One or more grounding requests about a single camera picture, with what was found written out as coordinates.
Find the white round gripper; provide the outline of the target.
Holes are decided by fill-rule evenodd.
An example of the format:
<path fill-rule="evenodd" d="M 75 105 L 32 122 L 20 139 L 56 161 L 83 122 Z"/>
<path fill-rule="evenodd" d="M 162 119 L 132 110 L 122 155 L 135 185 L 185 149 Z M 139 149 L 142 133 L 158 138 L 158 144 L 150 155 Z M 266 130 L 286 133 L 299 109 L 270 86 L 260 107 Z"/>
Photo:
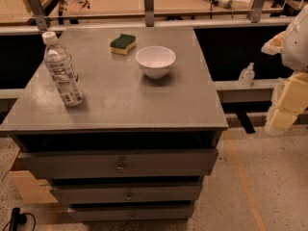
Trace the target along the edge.
<path fill-rule="evenodd" d="M 284 66 L 296 70 L 289 78 L 279 78 L 271 97 L 265 130 L 273 136 L 287 132 L 308 108 L 308 5 L 281 32 L 267 41 L 261 51 L 281 54 Z"/>

